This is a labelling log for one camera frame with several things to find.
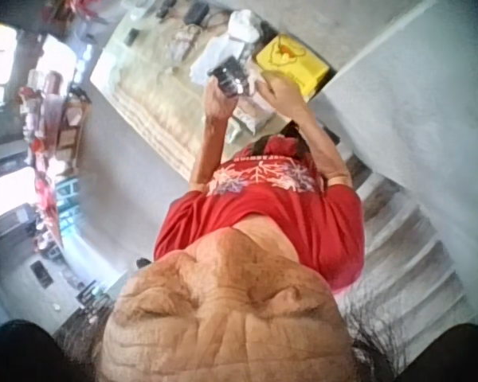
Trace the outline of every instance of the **beige blanket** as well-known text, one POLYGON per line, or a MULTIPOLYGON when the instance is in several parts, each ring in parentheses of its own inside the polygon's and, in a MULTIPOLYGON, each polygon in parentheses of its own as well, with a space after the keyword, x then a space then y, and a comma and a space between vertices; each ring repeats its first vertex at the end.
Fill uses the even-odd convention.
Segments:
MULTIPOLYGON (((201 145, 204 116, 204 89, 191 83, 190 66, 209 39, 222 34, 226 25, 204 30, 182 66, 172 72, 167 45, 183 26, 177 14, 163 23, 154 15, 142 21, 132 21, 126 15, 104 48, 91 81, 131 127, 188 179, 201 145), (123 42, 131 28, 140 33, 127 47, 123 42)), ((277 116, 257 137, 243 132, 233 144, 225 145, 223 159, 264 134, 280 131, 285 123, 277 116)))

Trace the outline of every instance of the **room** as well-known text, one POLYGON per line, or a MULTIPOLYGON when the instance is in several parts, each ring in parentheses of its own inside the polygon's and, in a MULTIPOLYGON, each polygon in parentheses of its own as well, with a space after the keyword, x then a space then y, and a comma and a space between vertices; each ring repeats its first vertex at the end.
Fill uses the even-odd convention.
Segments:
POLYGON ((64 342, 154 261, 229 56, 252 93, 223 162, 291 124, 254 91, 277 70, 347 166, 365 259, 340 312, 370 307, 401 363, 478 324, 478 1, 273 3, 0 4, 0 325, 64 342))

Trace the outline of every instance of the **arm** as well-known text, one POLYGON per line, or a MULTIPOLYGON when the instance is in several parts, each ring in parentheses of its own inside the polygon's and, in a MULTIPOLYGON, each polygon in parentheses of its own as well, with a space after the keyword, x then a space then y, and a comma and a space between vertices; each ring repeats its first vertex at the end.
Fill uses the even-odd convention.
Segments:
POLYGON ((215 77, 207 84, 204 102, 206 127, 202 148, 191 170, 190 191, 204 192, 207 183, 213 178, 214 171, 220 166, 226 128, 233 109, 237 106, 237 98, 226 98, 217 86, 215 77))
POLYGON ((257 81, 257 90, 279 113, 293 119, 301 129, 317 170, 327 185, 352 186, 351 175, 331 138, 323 131, 304 102, 296 83, 278 72, 264 72, 264 82, 257 81))
POLYGON ((190 176, 190 191, 205 191, 214 171, 221 164, 227 120, 207 119, 200 153, 190 176))
POLYGON ((345 162, 340 157, 340 153, 329 135, 315 121, 313 113, 308 110, 308 113, 296 120, 296 123, 300 126, 301 132, 310 146, 311 156, 317 170, 327 180, 327 186, 348 185, 352 187, 351 174, 345 162))

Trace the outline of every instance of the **paper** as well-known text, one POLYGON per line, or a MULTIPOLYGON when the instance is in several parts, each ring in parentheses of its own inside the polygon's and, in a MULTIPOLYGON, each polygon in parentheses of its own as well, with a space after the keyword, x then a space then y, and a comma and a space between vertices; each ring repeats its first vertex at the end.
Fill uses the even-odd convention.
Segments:
POLYGON ((209 78, 207 72, 227 57, 239 58, 244 47, 244 42, 231 40, 228 34, 211 38, 200 57, 191 65, 191 81, 205 86, 209 78))

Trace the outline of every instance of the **hand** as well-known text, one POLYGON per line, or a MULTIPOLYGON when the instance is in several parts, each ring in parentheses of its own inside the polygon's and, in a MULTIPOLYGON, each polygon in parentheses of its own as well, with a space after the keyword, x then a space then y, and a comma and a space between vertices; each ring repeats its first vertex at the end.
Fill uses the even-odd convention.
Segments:
POLYGON ((207 83, 204 96, 206 118, 219 122, 227 122, 237 106, 237 97, 227 98, 217 85, 217 78, 211 77, 207 83))
POLYGON ((256 88, 280 114, 299 122, 310 110, 301 95, 299 86, 280 72, 262 72, 265 82, 257 81, 256 88))

